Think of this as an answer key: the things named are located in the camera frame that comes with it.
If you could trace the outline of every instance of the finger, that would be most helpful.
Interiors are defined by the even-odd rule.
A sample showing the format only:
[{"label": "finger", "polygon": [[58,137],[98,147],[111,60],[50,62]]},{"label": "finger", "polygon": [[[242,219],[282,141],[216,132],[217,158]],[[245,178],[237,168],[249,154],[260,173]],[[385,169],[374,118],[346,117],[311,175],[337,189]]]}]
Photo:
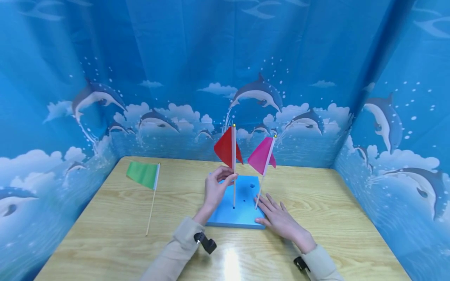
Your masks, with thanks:
[{"label": "finger", "polygon": [[280,206],[278,206],[277,202],[272,198],[272,196],[270,196],[269,193],[266,193],[265,196],[269,199],[269,202],[275,207],[275,209],[281,210]]},{"label": "finger", "polygon": [[[254,197],[253,198],[254,201],[256,202],[258,200],[258,198]],[[259,198],[259,202],[258,202],[258,207],[261,208],[261,211],[268,216],[271,213],[271,210],[269,208],[267,208],[267,206],[261,202],[261,197]]]},{"label": "finger", "polygon": [[267,226],[267,227],[272,227],[272,224],[271,224],[270,221],[269,221],[268,219],[266,219],[266,218],[256,218],[256,219],[255,219],[255,222],[256,222],[256,223],[259,223],[259,224],[262,224],[262,225],[265,225],[265,226]]},{"label": "finger", "polygon": [[276,210],[276,208],[270,203],[269,200],[265,199],[263,195],[259,196],[259,200],[266,205],[266,207],[271,210],[272,212]]},{"label": "finger", "polygon": [[225,173],[225,172],[232,174],[233,170],[230,167],[219,166],[214,172],[211,173],[211,176],[213,178],[218,178],[218,177],[220,177],[220,174]]},{"label": "finger", "polygon": [[223,183],[221,183],[220,185],[223,185],[225,187],[233,184],[233,181],[238,177],[238,174],[231,174],[228,177],[226,177],[226,179],[224,180]]},{"label": "finger", "polygon": [[282,202],[280,202],[280,205],[281,205],[281,209],[282,209],[283,211],[285,211],[285,212],[288,211],[288,209],[286,209],[286,206],[284,206],[284,204],[283,204]]}]

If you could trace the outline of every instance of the dolphin print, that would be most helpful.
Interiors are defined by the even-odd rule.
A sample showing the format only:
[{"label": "dolphin print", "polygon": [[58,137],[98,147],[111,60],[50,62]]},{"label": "dolphin print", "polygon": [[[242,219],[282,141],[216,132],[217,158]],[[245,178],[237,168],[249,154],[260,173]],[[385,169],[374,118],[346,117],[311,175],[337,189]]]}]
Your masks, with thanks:
[{"label": "dolphin print", "polygon": [[417,192],[429,203],[433,220],[442,217],[449,199],[442,179],[442,171],[433,173],[421,168],[402,168],[386,172],[383,176],[397,177],[399,174],[406,175],[419,184],[420,188],[416,188]]},{"label": "dolphin print", "polygon": [[320,135],[324,134],[324,122],[322,119],[314,112],[313,109],[310,109],[308,112],[302,113],[296,117],[294,117],[284,128],[284,131],[287,131],[294,124],[303,123],[305,127],[312,129],[315,127]]},{"label": "dolphin print", "polygon": [[92,3],[89,2],[85,2],[85,1],[81,1],[81,0],[66,0],[68,2],[72,2],[74,4],[80,5],[80,6],[85,6],[85,7],[90,7],[92,6]]},{"label": "dolphin print", "polygon": [[120,123],[114,121],[113,123],[111,123],[108,127],[108,133],[111,133],[112,130],[119,130],[125,133],[127,132],[127,129],[125,129]]},{"label": "dolphin print", "polygon": [[243,86],[236,92],[229,107],[232,108],[238,105],[240,98],[255,98],[262,102],[262,107],[270,105],[279,112],[282,112],[283,101],[280,92],[274,86],[267,83],[261,73],[258,74],[258,77],[258,80]]},{"label": "dolphin print", "polygon": [[139,120],[139,129],[141,129],[145,123],[155,123],[160,128],[171,128],[177,133],[180,132],[178,125],[175,124],[174,121],[154,109],[150,109],[150,112],[142,115],[141,119]]},{"label": "dolphin print", "polygon": [[133,130],[133,128],[128,128],[128,129],[126,129],[126,132],[127,132],[128,134],[136,134],[136,132]]},{"label": "dolphin print", "polygon": [[72,101],[72,112],[78,123],[83,115],[81,110],[96,102],[105,107],[113,103],[126,111],[122,98],[113,88],[101,83],[91,83],[88,79],[86,81],[86,87],[82,88]]},{"label": "dolphin print", "polygon": [[309,4],[301,2],[300,0],[285,0],[286,2],[292,3],[294,5],[297,5],[299,7],[308,7]]},{"label": "dolphin print", "polygon": [[355,147],[355,150],[357,150],[360,153],[360,155],[363,158],[364,163],[367,167],[369,165],[369,159],[367,157],[367,149],[365,149],[365,147],[362,147],[362,146],[357,146],[357,147]]},{"label": "dolphin print", "polygon": [[214,140],[214,137],[212,136],[211,132],[210,132],[208,129],[201,130],[201,131],[197,134],[197,138],[198,138],[201,134],[204,134],[204,135],[206,135],[207,138]]},{"label": "dolphin print", "polygon": [[75,161],[75,162],[73,162],[73,164],[66,170],[66,176],[67,176],[67,174],[69,174],[69,173],[72,172],[72,171],[78,171],[78,170],[81,170],[81,169],[86,169],[86,166],[84,166],[83,163],[80,163],[80,162]]},{"label": "dolphin print", "polygon": [[377,124],[379,124],[380,131],[375,131],[376,134],[383,137],[389,153],[394,153],[400,145],[403,136],[403,127],[394,107],[392,106],[392,93],[388,98],[369,98],[364,109],[370,111],[374,116]]},{"label": "dolphin print", "polygon": [[225,2],[244,2],[244,1],[247,1],[247,2],[257,2],[257,3],[259,3],[259,1],[258,0],[224,0]]},{"label": "dolphin print", "polygon": [[270,1],[269,0],[269,1],[265,1],[265,2],[259,3],[258,5],[254,6],[253,8],[243,9],[242,11],[244,13],[248,13],[248,14],[250,14],[252,16],[255,16],[257,18],[260,18],[260,19],[270,19],[270,18],[274,18],[275,16],[272,16],[272,15],[269,15],[269,14],[266,14],[266,13],[262,13],[262,12],[260,12],[258,10],[259,7],[270,6],[270,5],[281,5],[281,3],[277,2],[277,1]]},{"label": "dolphin print", "polygon": [[413,7],[411,8],[411,11],[430,13],[430,14],[436,15],[438,17],[442,17],[442,14],[440,12],[433,11],[433,10],[428,10],[428,9],[417,8],[416,4],[417,4],[417,1],[414,1],[414,4],[413,4]]},{"label": "dolphin print", "polygon": [[374,166],[372,165],[372,164],[368,164],[367,165],[367,168],[369,169],[369,172],[370,172],[370,174],[373,174],[373,172],[374,172]]},{"label": "dolphin print", "polygon": [[0,217],[14,213],[25,202],[38,199],[28,190],[18,187],[0,187]]},{"label": "dolphin print", "polygon": [[19,12],[24,16],[40,18],[40,19],[44,19],[44,20],[48,20],[48,21],[59,21],[64,18],[62,16],[52,15],[52,14],[44,13],[41,11],[42,8],[45,10],[45,7],[47,7],[47,6],[64,5],[63,2],[55,1],[55,0],[43,0],[39,3],[36,3],[31,0],[23,0],[23,1],[19,1],[19,2],[30,2],[30,3],[36,4],[31,10],[29,10],[27,12]]},{"label": "dolphin print", "polygon": [[434,24],[437,22],[450,22],[450,17],[436,18],[436,19],[432,19],[432,20],[424,21],[424,22],[413,21],[413,23],[416,26],[422,28],[424,31],[426,31],[428,34],[430,34],[434,37],[450,38],[450,34],[444,32],[434,26]]},{"label": "dolphin print", "polygon": [[270,135],[269,128],[264,123],[257,125],[250,134],[253,135],[254,132],[263,132]]}]

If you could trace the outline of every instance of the flag pole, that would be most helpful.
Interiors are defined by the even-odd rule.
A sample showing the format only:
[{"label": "flag pole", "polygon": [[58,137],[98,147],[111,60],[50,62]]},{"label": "flag pole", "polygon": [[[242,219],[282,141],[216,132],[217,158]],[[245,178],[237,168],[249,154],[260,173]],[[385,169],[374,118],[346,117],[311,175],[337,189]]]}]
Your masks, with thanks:
[{"label": "flag pole", "polygon": [[152,219],[152,212],[153,212],[153,204],[155,203],[155,194],[156,194],[156,187],[158,185],[158,175],[159,175],[159,167],[161,166],[161,163],[158,163],[158,167],[156,169],[156,177],[155,177],[155,183],[153,184],[153,200],[152,200],[152,207],[150,208],[150,215],[148,216],[148,223],[147,223],[147,231],[145,233],[145,236],[149,234],[150,229],[150,220]]},{"label": "flag pole", "polygon": [[275,135],[272,138],[272,143],[270,145],[269,155],[267,156],[267,160],[265,161],[264,173],[262,174],[261,183],[259,184],[259,192],[258,192],[258,198],[256,199],[255,210],[258,209],[259,196],[261,195],[261,190],[262,190],[262,182],[264,181],[264,177],[266,176],[267,166],[269,166],[269,161],[270,161],[270,157],[272,156],[272,151],[274,150],[274,144],[275,144],[275,139],[276,138],[277,138],[277,135]]},{"label": "flag pole", "polygon": [[[233,124],[233,128],[231,129],[232,136],[232,154],[233,154],[233,173],[236,173],[236,124]],[[236,206],[236,180],[234,181],[234,189],[233,189],[233,209]]]}]

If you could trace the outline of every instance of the beige sleeve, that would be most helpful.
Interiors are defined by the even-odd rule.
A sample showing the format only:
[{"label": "beige sleeve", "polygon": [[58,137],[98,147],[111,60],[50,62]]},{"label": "beige sleeve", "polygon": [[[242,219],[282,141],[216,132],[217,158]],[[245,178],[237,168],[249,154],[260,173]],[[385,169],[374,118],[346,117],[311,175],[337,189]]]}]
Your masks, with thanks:
[{"label": "beige sleeve", "polygon": [[344,281],[334,261],[321,245],[317,245],[307,254],[302,254],[301,258],[309,268],[309,272],[306,269],[306,273],[311,281]]},{"label": "beige sleeve", "polygon": [[186,217],[175,230],[172,240],[153,261],[141,281],[175,281],[198,248],[194,234],[205,227]]}]

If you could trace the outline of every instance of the dolphin-patterned curtain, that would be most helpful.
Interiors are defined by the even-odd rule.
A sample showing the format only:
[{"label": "dolphin-patterned curtain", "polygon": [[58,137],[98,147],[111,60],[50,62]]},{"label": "dolphin-patterned curtain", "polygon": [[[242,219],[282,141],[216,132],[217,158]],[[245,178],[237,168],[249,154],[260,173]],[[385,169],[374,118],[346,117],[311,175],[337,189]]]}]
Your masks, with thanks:
[{"label": "dolphin-patterned curtain", "polygon": [[32,280],[128,155],[336,169],[413,280],[446,280],[444,0],[0,0],[0,280]]},{"label": "dolphin-patterned curtain", "polygon": [[450,280],[450,3],[403,25],[333,168],[412,280]]}]

